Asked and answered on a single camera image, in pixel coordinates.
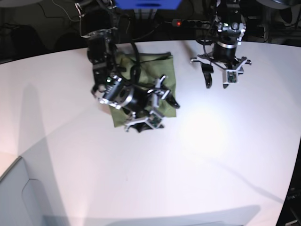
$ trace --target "white panel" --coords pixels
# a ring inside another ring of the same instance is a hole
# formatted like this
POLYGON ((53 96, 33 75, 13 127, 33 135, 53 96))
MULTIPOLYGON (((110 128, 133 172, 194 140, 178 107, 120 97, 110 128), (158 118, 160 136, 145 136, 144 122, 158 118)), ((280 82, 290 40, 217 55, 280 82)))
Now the white panel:
POLYGON ((22 200, 28 174, 21 159, 0 181, 0 224, 3 226, 36 226, 32 224, 22 200))

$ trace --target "metal bracket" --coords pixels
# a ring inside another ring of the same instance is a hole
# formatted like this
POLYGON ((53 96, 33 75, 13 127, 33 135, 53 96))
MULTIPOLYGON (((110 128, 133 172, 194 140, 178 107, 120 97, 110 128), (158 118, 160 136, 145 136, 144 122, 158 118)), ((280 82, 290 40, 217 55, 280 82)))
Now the metal bracket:
POLYGON ((238 76, 244 73, 243 65, 251 65, 252 62, 247 59, 247 57, 242 57, 239 59, 238 65, 234 66, 233 69, 225 69, 222 72, 222 83, 224 89, 231 83, 238 83, 238 76))
MULTIPOLYGON (((155 81, 156 89, 162 87, 165 78, 166 76, 162 75, 160 79, 156 79, 155 81)), ((132 112, 131 117, 127 119, 125 123, 126 132, 129 131, 130 127, 140 123, 145 123, 152 129, 161 128, 164 115, 157 110, 159 108, 159 98, 164 100, 170 93, 170 90, 166 90, 165 92, 161 90, 159 92, 156 92, 155 90, 150 90, 150 91, 152 92, 152 95, 151 95, 151 110, 149 115, 136 119, 136 112, 132 112)))
POLYGON ((204 64, 202 61, 200 61, 200 57, 199 55, 195 58, 191 58, 190 59, 190 63, 193 62, 200 62, 201 63, 201 67, 202 67, 202 71, 204 74, 204 78, 205 78, 205 83, 206 83, 206 88, 210 89, 212 86, 212 77, 211 74, 214 72, 213 67, 209 64, 204 64))

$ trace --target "white tabletop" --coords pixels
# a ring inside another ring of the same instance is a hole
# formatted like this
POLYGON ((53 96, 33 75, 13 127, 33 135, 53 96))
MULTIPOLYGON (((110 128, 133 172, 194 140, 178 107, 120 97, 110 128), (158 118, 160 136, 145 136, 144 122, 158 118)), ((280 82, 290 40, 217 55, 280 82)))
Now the white tabletop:
POLYGON ((48 214, 71 226, 274 226, 301 137, 301 49, 243 43, 237 56, 253 65, 239 84, 223 89, 214 67, 206 89, 195 41, 137 46, 173 54, 181 105, 141 134, 115 129, 93 99, 85 49, 0 65, 1 146, 42 181, 48 214))

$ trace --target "black cable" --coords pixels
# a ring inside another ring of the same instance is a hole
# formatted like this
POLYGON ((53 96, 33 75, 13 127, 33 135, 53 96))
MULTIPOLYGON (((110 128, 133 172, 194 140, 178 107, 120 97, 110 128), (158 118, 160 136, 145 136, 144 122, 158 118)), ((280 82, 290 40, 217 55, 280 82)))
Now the black cable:
POLYGON ((193 16, 193 14, 194 14, 194 4, 193 4, 192 0, 188 0, 188 1, 191 4, 192 12, 191 12, 190 16, 187 18, 187 20, 190 19, 193 16))
POLYGON ((134 84, 138 84, 140 80, 140 74, 141 74, 141 65, 140 65, 140 54, 137 49, 136 44, 132 39, 130 39, 130 43, 132 45, 132 48, 134 50, 136 63, 131 67, 130 76, 131 76, 131 82, 134 84))
POLYGON ((289 24, 288 26, 284 25, 284 27, 294 27, 296 23, 294 24, 289 24))
MULTIPOLYGON (((214 9, 213 9, 214 14, 215 14, 215 6, 216 6, 216 4, 217 4, 217 1, 215 1, 215 5, 214 5, 214 9)), ((211 29, 212 29, 212 27, 213 27, 213 24, 214 24, 214 16, 215 16, 214 14, 213 14, 213 19, 212 19, 210 28, 209 28, 208 31, 207 31, 207 34, 206 34, 206 36, 205 36, 205 38, 204 38, 204 41, 207 40, 208 35, 209 35, 209 33, 210 33, 210 31, 211 31, 211 29)), ((214 61, 210 58, 210 56, 207 54, 207 51, 206 51, 205 46, 206 46, 205 43, 203 43, 203 50, 204 50, 205 56, 207 57, 207 60, 209 60, 210 62, 212 62, 214 65, 218 66, 219 68, 225 70, 224 67, 218 65, 216 62, 214 62, 214 61)))
POLYGON ((208 19, 209 18, 209 13, 208 13, 206 0, 202 0, 202 6, 203 6, 203 12, 205 14, 205 17, 206 17, 206 19, 208 19))
POLYGON ((65 22, 65 18, 63 16, 47 16, 42 5, 40 3, 37 4, 42 9, 45 18, 58 18, 58 19, 63 19, 63 23, 65 22))
POLYGON ((61 0, 61 1, 66 2, 66 3, 70 3, 70 4, 74 4, 74 1, 72 1, 72 0, 70 0, 70 1, 68 1, 68 0, 61 0))
POLYGON ((216 7, 216 4, 217 4, 217 0, 210 0, 210 3, 209 3, 209 6, 208 6, 208 13, 210 11, 212 11, 212 8, 213 8, 213 14, 215 13, 215 7, 216 7))
POLYGON ((152 31, 146 33, 145 35, 143 35, 143 36, 141 36, 141 37, 139 37, 139 38, 135 38, 135 39, 133 39, 133 40, 134 40, 134 41, 138 41, 138 40, 141 40, 141 39, 143 39, 143 38, 145 38, 145 37, 147 37, 147 36, 153 34, 153 33, 160 27, 160 25, 161 25, 161 24, 158 24, 152 31))
POLYGON ((266 39, 264 38, 264 34, 265 34, 266 32, 267 32, 267 31, 265 31, 265 32, 263 33, 263 43, 266 43, 266 42, 269 40, 269 34, 268 34, 268 36, 267 36, 266 39))
MULTIPOLYGON (((10 30, 14 30, 20 27, 28 27, 27 25, 22 25, 22 24, 9 24, 9 23, 4 23, 3 25, 0 26, 0 31, 2 31, 2 29, 10 29, 10 30)), ((0 36, 5 37, 10 35, 11 31, 7 34, 0 34, 0 36)))
POLYGON ((102 9, 104 9, 105 11, 107 11, 109 14, 111 14, 112 16, 116 16, 116 14, 115 13, 113 13, 111 10, 109 10, 107 7, 106 7, 106 5, 103 3, 103 1, 101 1, 101 0, 96 0, 97 1, 97 3, 99 4, 99 6, 102 8, 102 9))
POLYGON ((295 30, 296 30, 297 27, 298 27, 298 23, 299 23, 299 21, 300 21, 300 17, 301 17, 301 6, 300 6, 299 13, 298 13, 298 16, 297 16, 297 20, 296 20, 296 24, 295 24, 295 30))
POLYGON ((69 24, 68 24, 68 27, 66 28, 66 30, 72 29, 73 31, 76 32, 76 34, 78 34, 80 36, 79 30, 74 27, 74 25, 76 25, 75 23, 77 23, 77 22, 69 21, 69 24))
POLYGON ((214 41, 213 40, 205 40, 204 29, 201 29, 201 31, 202 31, 202 35, 196 37, 197 43, 201 44, 201 45, 211 46, 214 43, 214 41))
POLYGON ((126 78, 121 74, 121 71, 120 71, 120 69, 119 69, 118 66, 117 66, 116 59, 113 57, 112 60, 113 60, 113 65, 114 65, 114 67, 116 68, 116 72, 117 72, 118 76, 119 76, 120 78, 122 78, 126 83, 128 83, 128 84, 130 84, 130 85, 132 85, 132 86, 134 86, 134 87, 136 87, 136 88, 139 88, 139 89, 141 89, 141 88, 143 88, 143 89, 148 89, 147 91, 149 91, 149 90, 153 90, 153 91, 156 91, 156 90, 159 90, 159 91, 166 91, 166 90, 160 89, 160 88, 153 88, 152 86, 147 86, 147 85, 132 83, 130 80, 126 79, 126 78))
POLYGON ((116 12, 116 15, 118 15, 120 17, 124 17, 124 18, 126 18, 126 19, 128 19, 130 21, 133 20, 133 18, 130 17, 128 14, 123 14, 123 13, 116 12))

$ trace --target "green towel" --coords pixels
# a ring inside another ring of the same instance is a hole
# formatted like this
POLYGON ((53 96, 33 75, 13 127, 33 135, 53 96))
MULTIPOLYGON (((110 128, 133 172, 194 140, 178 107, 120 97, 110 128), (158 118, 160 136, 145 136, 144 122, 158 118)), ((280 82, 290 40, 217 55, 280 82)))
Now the green towel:
MULTIPOLYGON (((130 69, 134 65, 135 56, 119 53, 117 62, 121 67, 127 69, 122 75, 130 79, 130 69)), ((163 74, 166 78, 163 84, 169 88, 175 97, 175 76, 174 76, 174 59, 171 53, 165 54, 140 54, 141 75, 139 82, 141 84, 154 84, 156 78, 163 74)), ((166 101, 160 100, 159 109, 166 117, 176 117, 175 109, 166 101)), ((128 116, 122 111, 110 107, 111 115, 114 121, 114 127, 124 125, 128 116)))

